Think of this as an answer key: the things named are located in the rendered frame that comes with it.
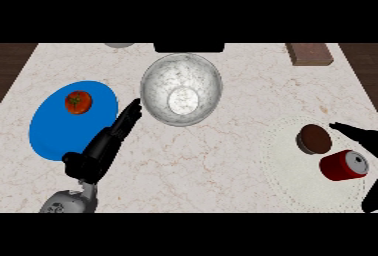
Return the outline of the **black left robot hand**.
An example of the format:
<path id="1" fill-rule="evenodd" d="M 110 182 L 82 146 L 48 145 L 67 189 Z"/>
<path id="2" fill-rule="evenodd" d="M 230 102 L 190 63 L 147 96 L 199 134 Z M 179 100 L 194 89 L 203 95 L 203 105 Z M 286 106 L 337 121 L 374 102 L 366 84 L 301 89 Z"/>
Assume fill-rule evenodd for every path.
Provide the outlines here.
<path id="1" fill-rule="evenodd" d="M 140 99 L 123 108 L 113 124 L 104 127 L 81 153 L 67 152 L 61 156 L 64 174 L 79 181 L 95 184 L 104 176 L 125 137 L 141 117 Z"/>

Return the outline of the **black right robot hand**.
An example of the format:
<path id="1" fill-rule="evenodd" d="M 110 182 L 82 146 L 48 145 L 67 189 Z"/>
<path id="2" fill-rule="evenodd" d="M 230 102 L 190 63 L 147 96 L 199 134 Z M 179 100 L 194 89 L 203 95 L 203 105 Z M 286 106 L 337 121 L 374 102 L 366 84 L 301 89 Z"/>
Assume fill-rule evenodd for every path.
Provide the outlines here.
<path id="1" fill-rule="evenodd" d="M 378 158 L 378 130 L 364 130 L 337 122 L 330 123 L 329 127 L 355 141 L 364 150 Z M 361 211 L 364 213 L 378 211 L 378 179 L 361 201 Z"/>

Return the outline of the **red can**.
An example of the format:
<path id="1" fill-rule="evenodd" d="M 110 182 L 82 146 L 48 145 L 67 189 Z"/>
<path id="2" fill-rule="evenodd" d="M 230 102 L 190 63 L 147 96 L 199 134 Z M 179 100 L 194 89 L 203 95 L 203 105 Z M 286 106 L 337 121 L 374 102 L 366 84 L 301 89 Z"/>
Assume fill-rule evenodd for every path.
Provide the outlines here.
<path id="1" fill-rule="evenodd" d="M 358 152 L 343 150 L 320 159 L 318 169 L 330 181 L 342 181 L 364 177 L 368 164 Z"/>

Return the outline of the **white round placemat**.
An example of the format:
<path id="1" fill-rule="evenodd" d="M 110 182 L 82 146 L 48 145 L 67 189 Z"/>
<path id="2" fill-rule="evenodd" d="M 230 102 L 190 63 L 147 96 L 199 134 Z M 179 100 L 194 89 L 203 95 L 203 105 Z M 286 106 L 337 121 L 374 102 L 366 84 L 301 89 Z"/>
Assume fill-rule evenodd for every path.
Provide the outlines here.
<path id="1" fill-rule="evenodd" d="M 306 124 L 318 125 L 330 136 L 332 146 L 326 154 L 306 154 L 296 145 L 296 135 Z M 330 181 L 318 169 L 320 159 L 352 150 L 368 161 L 368 167 L 378 167 L 367 152 L 327 127 L 327 124 L 302 115 L 275 119 L 261 132 L 259 164 L 268 186 L 278 202 L 292 212 L 339 212 L 361 211 L 361 200 L 378 177 L 345 181 Z"/>

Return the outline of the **white marbled bowl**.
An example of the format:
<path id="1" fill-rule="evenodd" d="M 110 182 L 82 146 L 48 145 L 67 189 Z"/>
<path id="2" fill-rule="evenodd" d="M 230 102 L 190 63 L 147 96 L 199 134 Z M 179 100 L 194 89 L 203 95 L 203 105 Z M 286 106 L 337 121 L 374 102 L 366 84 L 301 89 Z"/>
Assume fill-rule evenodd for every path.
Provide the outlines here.
<path id="1" fill-rule="evenodd" d="M 196 54 L 169 54 L 144 71 L 140 100 L 151 117 L 169 126 L 199 123 L 212 113 L 221 93 L 219 72 Z"/>

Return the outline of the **brown cupcake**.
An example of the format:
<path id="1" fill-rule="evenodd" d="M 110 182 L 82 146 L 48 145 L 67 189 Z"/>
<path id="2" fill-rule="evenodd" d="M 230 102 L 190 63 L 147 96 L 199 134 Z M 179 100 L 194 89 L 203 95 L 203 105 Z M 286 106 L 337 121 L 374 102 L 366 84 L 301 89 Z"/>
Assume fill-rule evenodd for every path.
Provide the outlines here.
<path id="1" fill-rule="evenodd" d="M 324 154 L 332 147 L 332 141 L 326 130 L 314 125 L 302 126 L 296 134 L 296 145 L 306 154 Z"/>

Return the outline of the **blue oval plate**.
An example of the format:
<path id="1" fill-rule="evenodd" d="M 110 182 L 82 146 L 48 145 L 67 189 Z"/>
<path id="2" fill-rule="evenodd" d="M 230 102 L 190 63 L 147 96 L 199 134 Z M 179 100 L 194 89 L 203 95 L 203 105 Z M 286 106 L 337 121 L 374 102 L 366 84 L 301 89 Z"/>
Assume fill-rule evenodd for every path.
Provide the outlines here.
<path id="1" fill-rule="evenodd" d="M 79 115 L 64 108 L 64 98 L 76 90 L 91 96 L 91 107 Z M 41 103 L 29 123 L 29 144 L 35 153 L 60 161 L 66 152 L 81 153 L 98 131 L 110 126 L 117 114 L 112 89 L 97 81 L 79 81 L 63 86 Z"/>

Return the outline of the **red tomato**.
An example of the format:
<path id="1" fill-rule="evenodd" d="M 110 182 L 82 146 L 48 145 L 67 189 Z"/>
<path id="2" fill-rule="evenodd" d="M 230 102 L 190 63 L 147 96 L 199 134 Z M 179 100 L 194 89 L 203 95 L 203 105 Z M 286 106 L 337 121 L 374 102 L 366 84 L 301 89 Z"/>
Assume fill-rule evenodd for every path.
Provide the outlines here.
<path id="1" fill-rule="evenodd" d="M 85 91 L 73 91 L 64 97 L 64 108 L 73 115 L 83 114 L 91 108 L 91 96 Z"/>

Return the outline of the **brown wooden block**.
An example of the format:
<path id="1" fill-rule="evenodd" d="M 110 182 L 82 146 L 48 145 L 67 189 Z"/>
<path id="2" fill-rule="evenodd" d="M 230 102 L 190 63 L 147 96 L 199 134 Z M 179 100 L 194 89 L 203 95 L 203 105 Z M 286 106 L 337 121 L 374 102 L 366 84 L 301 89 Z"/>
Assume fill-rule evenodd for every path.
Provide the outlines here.
<path id="1" fill-rule="evenodd" d="M 324 43 L 284 44 L 293 66 L 327 66 L 333 62 Z"/>

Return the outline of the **black appliance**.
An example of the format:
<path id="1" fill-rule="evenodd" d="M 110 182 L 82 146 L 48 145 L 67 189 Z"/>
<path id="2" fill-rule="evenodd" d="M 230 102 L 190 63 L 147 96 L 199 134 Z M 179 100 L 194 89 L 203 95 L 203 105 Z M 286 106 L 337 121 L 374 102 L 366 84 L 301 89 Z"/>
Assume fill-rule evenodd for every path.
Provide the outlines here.
<path id="1" fill-rule="evenodd" d="M 209 44 L 168 44 L 168 43 L 154 43 L 154 51 L 157 53 L 221 53 L 224 50 L 222 43 L 209 43 Z"/>

